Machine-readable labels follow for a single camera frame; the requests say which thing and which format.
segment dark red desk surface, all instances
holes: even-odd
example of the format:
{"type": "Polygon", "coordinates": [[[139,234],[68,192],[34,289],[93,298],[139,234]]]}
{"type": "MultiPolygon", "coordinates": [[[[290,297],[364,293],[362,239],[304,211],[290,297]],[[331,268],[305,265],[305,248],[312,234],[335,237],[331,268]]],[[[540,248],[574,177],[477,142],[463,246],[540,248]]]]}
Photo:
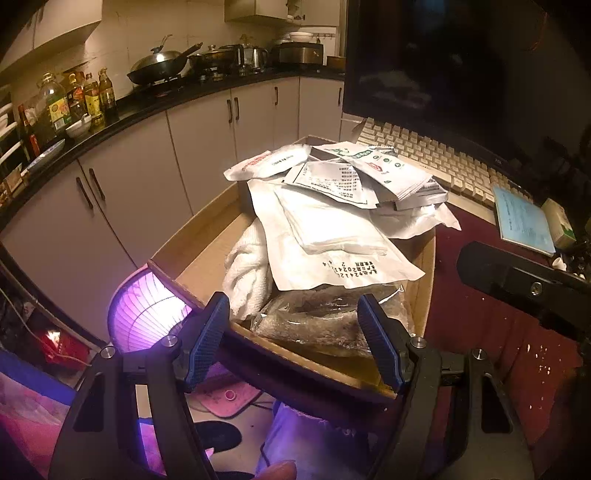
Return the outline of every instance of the dark red desk surface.
{"type": "MultiPolygon", "coordinates": [[[[437,227],[433,294],[425,337],[445,351],[486,350],[505,384],[521,420],[532,459],[543,472],[559,453],[567,430],[566,388],[581,365],[576,343],[507,304],[467,287],[456,262],[461,248],[479,241],[547,265],[546,257],[504,242],[498,228],[450,206],[462,231],[437,227]]],[[[441,399],[449,396],[441,389],[441,399]]],[[[439,402],[436,418],[443,418],[446,402],[439,402]]],[[[432,432],[442,437],[443,432],[432,432]]]]}

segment screw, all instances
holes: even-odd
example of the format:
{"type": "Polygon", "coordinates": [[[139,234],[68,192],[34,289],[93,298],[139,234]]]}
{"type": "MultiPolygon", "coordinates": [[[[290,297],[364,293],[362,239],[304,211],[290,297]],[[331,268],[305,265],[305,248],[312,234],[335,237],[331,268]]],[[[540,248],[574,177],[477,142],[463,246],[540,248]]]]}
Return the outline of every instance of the screw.
{"type": "Polygon", "coordinates": [[[160,343],[162,343],[164,346],[175,346],[177,342],[178,338],[176,335],[167,335],[162,340],[160,340],[160,343]]]}
{"type": "Polygon", "coordinates": [[[538,281],[535,281],[531,284],[530,292],[534,297],[537,297],[540,293],[542,293],[542,284],[538,281]]]}
{"type": "Polygon", "coordinates": [[[427,341],[423,337],[416,336],[410,339],[410,344],[415,348],[425,348],[427,341]]]}
{"type": "Polygon", "coordinates": [[[476,360],[486,360],[488,358],[488,355],[486,354],[486,352],[482,348],[475,348],[472,351],[472,356],[476,360]]]}
{"type": "Polygon", "coordinates": [[[112,345],[109,345],[100,351],[100,355],[102,358],[111,358],[115,355],[116,352],[117,352],[117,350],[115,349],[115,347],[112,345]]]}

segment cardboard box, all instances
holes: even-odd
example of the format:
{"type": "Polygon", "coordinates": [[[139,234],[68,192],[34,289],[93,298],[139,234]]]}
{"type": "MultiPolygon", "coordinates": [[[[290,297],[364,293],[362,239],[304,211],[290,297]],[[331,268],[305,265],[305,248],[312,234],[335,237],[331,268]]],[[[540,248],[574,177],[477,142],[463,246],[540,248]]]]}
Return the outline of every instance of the cardboard box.
{"type": "MultiPolygon", "coordinates": [[[[317,145],[328,142],[312,137],[303,141],[316,142],[317,145]]],[[[203,307],[215,291],[221,290],[224,259],[254,218],[248,186],[245,182],[233,184],[190,219],[156,252],[148,266],[164,285],[191,307],[203,307]]],[[[418,281],[405,282],[415,330],[422,336],[433,289],[434,229],[410,240],[395,241],[395,244],[425,272],[418,281]]],[[[238,340],[241,346],[262,352],[269,361],[287,364],[309,378],[328,383],[340,391],[345,389],[354,397],[379,402],[380,397],[391,399],[395,396],[381,382],[372,359],[331,357],[305,349],[291,351],[237,323],[231,324],[227,335],[238,340]]],[[[253,379],[245,380],[257,386],[253,379]]]]}

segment glass bottle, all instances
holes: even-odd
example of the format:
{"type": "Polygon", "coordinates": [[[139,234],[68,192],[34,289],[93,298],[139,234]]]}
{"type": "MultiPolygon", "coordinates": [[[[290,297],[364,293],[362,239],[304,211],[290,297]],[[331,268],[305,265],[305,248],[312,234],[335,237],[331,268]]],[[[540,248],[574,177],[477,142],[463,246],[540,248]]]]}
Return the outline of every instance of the glass bottle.
{"type": "Polygon", "coordinates": [[[105,119],[110,122],[117,119],[117,104],[115,102],[115,92],[113,91],[113,83],[107,76],[106,67],[99,71],[99,96],[100,107],[103,110],[105,119]]]}
{"type": "Polygon", "coordinates": [[[18,116],[21,118],[22,131],[24,133],[23,140],[27,149],[27,154],[29,155],[30,161],[33,161],[41,154],[41,150],[39,149],[37,137],[35,136],[33,128],[29,124],[29,120],[25,114],[25,106],[22,103],[18,106],[18,116]]]}
{"type": "Polygon", "coordinates": [[[51,72],[47,72],[41,79],[39,98],[37,118],[43,117],[45,126],[53,130],[55,137],[64,137],[66,128],[72,124],[72,116],[66,91],[56,82],[51,72]]]}
{"type": "Polygon", "coordinates": [[[86,115],[86,101],[84,98],[84,88],[78,83],[75,73],[69,76],[70,90],[68,91],[68,106],[72,115],[72,122],[77,122],[86,115]]]}
{"type": "Polygon", "coordinates": [[[93,80],[91,73],[86,74],[84,97],[86,99],[88,113],[92,117],[92,125],[96,126],[103,123],[105,119],[103,112],[100,110],[99,82],[93,80]]]}

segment purple light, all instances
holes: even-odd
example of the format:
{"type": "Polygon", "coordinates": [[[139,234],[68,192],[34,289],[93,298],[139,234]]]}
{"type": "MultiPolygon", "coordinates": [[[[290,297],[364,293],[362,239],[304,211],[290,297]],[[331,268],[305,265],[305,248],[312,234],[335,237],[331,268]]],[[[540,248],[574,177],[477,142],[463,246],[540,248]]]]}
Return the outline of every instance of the purple light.
{"type": "Polygon", "coordinates": [[[123,352],[151,347],[191,312],[148,269],[121,285],[109,306],[111,341],[123,352]]]}

